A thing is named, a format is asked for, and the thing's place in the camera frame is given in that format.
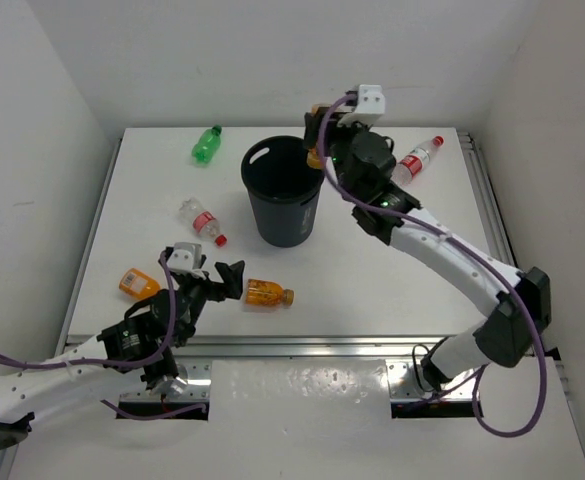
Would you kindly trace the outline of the small orange bottle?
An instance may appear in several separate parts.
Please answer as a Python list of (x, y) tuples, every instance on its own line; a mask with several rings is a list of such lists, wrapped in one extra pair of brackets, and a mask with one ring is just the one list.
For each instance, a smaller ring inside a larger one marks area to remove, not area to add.
[[(330, 108), (329, 104), (325, 104), (325, 103), (319, 103), (319, 104), (315, 104), (312, 106), (311, 111), (316, 111), (316, 110), (320, 110), (322, 113), (322, 118), (325, 115), (326, 111)], [(306, 162), (308, 164), (308, 166), (310, 168), (316, 169), (316, 170), (321, 170), (322, 169), (322, 163), (321, 160), (319, 158), (318, 152), (317, 152), (317, 144), (316, 144), (316, 148), (313, 150), (306, 150), (307, 151), (307, 157), (306, 157)]]

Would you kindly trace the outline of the orange bottle brown cap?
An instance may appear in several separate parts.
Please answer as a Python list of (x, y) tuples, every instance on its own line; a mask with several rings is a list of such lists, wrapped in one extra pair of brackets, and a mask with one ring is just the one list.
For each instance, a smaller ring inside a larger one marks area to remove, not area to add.
[(244, 303), (257, 307), (290, 307), (295, 299), (291, 289), (283, 288), (276, 282), (248, 279), (244, 295)]

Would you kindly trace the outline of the clear bottle red label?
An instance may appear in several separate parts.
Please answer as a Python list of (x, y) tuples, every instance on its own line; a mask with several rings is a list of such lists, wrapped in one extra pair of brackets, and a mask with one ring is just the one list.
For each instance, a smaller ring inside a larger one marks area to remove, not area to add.
[(422, 173), (444, 145), (442, 136), (435, 136), (421, 142), (406, 154), (395, 166), (393, 181), (399, 186), (407, 186)]
[(227, 237), (222, 232), (218, 219), (196, 198), (187, 199), (182, 203), (179, 217), (199, 237), (213, 242), (217, 247), (226, 245)]

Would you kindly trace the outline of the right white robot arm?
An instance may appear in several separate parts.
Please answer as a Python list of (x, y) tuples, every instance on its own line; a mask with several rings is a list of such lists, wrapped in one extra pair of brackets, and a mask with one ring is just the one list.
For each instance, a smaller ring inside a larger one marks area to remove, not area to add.
[(391, 179), (396, 164), (390, 140), (361, 122), (321, 106), (304, 116), (303, 146), (312, 167), (332, 165), (328, 180), (353, 203), (358, 226), (406, 253), (452, 284), (483, 320), (439, 341), (421, 360), (416, 377), (434, 392), (459, 374), (495, 364), (513, 368), (529, 352), (543, 351), (551, 321), (549, 276), (491, 258), (440, 224)]

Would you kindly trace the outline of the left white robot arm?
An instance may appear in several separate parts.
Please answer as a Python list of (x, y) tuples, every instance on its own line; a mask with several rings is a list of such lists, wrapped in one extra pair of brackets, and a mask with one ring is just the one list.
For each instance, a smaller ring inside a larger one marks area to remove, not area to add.
[(169, 266), (175, 255), (165, 249), (159, 263), (167, 286), (134, 303), (121, 321), (83, 344), (43, 363), (22, 363), (0, 354), (0, 364), (15, 373), (0, 376), (0, 450), (25, 440), (34, 425), (93, 397), (144, 389), (176, 398), (187, 388), (172, 353), (194, 336), (208, 302), (238, 300), (243, 295), (245, 263), (218, 262), (220, 278), (210, 279), (203, 258), (190, 268)]

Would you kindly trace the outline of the black plastic waste bin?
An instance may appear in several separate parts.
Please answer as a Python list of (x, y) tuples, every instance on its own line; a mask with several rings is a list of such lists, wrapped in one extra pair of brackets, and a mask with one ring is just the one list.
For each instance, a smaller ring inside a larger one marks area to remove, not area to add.
[(324, 174), (306, 157), (302, 139), (282, 135), (256, 143), (241, 162), (257, 230), (273, 246), (295, 247), (312, 233)]

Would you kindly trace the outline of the orange bottle barcode label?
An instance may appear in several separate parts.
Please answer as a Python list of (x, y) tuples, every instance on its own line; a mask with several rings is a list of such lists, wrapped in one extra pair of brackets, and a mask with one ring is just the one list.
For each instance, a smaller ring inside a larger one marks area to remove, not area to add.
[(158, 281), (136, 268), (130, 268), (121, 278), (118, 288), (137, 301), (156, 295), (161, 286)]

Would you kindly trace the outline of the green plastic bottle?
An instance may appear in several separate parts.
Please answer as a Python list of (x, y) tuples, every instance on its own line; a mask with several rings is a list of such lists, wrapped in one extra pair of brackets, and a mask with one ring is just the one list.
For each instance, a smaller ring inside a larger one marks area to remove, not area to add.
[(191, 157), (198, 165), (209, 164), (221, 146), (222, 127), (214, 125), (206, 129), (191, 151)]

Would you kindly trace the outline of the aluminium frame rail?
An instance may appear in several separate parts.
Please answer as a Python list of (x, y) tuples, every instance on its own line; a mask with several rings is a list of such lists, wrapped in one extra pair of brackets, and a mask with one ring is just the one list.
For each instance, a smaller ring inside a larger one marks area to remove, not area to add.
[(407, 340), (463, 331), (480, 320), (453, 286), (363, 233), (330, 188), (311, 237), (279, 249), (256, 231), (240, 162), (271, 128), (228, 128), (206, 168), (188, 158), (195, 128), (123, 135), (82, 282), (62, 335), (82, 340), (125, 308), (115, 290), (128, 267), (149, 274), (164, 246), (189, 240), (176, 220), (195, 196), (221, 221), (225, 248), (250, 277), (296, 293), (286, 310), (208, 305), (191, 355), (212, 359), (205, 421), (135, 422), (90, 403), (0, 455), (0, 479), (583, 479), (585, 460), (560, 376), (548, 371), (543, 415), (503, 439), (471, 418), (393, 419), (381, 358)]

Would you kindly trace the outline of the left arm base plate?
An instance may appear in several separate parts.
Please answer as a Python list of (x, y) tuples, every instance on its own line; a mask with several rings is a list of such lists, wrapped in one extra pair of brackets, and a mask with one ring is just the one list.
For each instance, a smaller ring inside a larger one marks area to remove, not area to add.
[(118, 407), (139, 417), (166, 415), (166, 420), (207, 421), (212, 363), (199, 359), (177, 362), (179, 377), (150, 390), (122, 394)]

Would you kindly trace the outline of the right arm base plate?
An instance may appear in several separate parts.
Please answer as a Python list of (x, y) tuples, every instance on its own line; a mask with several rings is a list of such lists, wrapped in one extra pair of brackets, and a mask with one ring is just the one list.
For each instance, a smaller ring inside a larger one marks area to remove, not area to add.
[(435, 391), (422, 377), (417, 381), (417, 358), (387, 359), (387, 382), (391, 415), (398, 419), (471, 418), (474, 371), (463, 372), (441, 391)]

